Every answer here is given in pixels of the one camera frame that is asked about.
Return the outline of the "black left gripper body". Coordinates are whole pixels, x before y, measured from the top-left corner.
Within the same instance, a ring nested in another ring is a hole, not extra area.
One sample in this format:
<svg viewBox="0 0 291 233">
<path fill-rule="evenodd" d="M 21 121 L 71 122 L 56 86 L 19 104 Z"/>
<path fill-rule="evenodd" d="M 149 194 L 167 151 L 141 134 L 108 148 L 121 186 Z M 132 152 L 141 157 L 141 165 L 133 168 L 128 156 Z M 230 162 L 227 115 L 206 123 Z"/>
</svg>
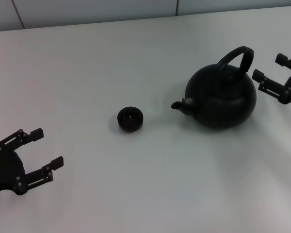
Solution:
<svg viewBox="0 0 291 233">
<path fill-rule="evenodd" d="M 23 163 L 13 148 L 0 141 L 0 191 L 10 190 L 17 195 L 27 192 Z"/>
</svg>

